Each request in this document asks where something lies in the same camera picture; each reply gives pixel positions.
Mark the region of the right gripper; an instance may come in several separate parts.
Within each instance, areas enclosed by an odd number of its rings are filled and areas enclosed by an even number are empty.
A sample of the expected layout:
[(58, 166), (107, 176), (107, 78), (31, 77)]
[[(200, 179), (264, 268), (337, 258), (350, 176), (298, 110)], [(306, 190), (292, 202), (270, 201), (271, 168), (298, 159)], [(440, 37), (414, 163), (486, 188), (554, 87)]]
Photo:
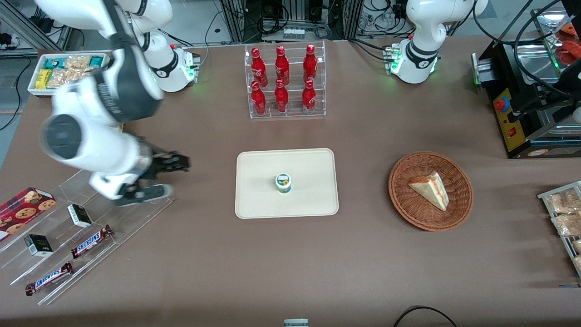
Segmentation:
[(153, 148), (144, 139), (136, 139), (138, 158), (134, 165), (135, 183), (152, 183), (160, 173), (189, 171), (189, 157), (179, 153), (154, 155)]

